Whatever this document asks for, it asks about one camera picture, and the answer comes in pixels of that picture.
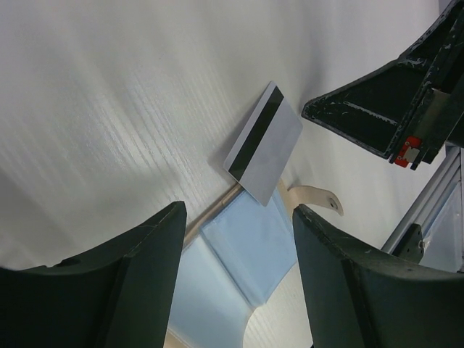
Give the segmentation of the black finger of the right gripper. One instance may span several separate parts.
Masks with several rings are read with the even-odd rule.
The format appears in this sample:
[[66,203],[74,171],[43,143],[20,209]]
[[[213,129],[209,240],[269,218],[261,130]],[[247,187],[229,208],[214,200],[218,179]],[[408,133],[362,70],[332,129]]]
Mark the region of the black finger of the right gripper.
[[431,61],[394,60],[330,93],[309,100],[302,117],[384,159]]

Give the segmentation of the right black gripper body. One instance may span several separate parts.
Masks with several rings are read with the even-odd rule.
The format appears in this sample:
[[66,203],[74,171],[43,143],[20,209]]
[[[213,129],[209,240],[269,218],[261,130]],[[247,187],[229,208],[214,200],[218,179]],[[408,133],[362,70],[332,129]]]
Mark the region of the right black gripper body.
[[463,147],[463,2],[451,1],[401,57],[431,60],[389,156],[415,170],[433,162],[445,143]]

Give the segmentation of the white card magnetic stripe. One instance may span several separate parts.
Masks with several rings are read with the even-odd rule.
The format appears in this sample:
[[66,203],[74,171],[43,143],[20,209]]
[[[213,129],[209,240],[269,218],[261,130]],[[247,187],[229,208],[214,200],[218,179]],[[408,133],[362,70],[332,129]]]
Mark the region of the white card magnetic stripe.
[[267,206],[301,133],[302,121],[271,81],[223,167],[256,201]]

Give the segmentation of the beige card holder wallet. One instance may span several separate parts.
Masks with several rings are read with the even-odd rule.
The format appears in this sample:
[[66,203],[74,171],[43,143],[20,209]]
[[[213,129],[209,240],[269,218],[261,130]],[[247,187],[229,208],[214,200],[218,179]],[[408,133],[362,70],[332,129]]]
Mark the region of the beige card holder wallet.
[[280,181],[265,206],[234,186],[190,228],[166,347],[242,347],[253,312],[297,261],[291,215],[300,204],[344,214],[333,192]]

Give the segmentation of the right aluminium frame post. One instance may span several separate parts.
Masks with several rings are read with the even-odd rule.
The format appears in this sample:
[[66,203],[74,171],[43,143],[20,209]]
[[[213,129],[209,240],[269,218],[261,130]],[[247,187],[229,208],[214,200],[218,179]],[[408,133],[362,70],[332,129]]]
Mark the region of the right aluminium frame post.
[[381,250],[422,266],[463,272],[463,149],[446,148],[443,163]]

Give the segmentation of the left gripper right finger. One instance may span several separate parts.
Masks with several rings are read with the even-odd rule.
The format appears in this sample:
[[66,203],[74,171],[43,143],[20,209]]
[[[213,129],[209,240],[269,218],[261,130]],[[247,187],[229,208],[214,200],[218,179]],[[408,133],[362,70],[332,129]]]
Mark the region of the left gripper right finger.
[[463,275],[382,252],[305,205],[294,241],[315,347],[461,347]]

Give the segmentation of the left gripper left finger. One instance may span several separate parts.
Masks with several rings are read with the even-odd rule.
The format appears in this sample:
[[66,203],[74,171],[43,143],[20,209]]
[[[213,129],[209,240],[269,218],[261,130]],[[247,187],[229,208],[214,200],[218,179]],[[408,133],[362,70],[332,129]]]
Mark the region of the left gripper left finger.
[[162,347],[186,232],[173,202],[59,264],[1,269],[3,347]]

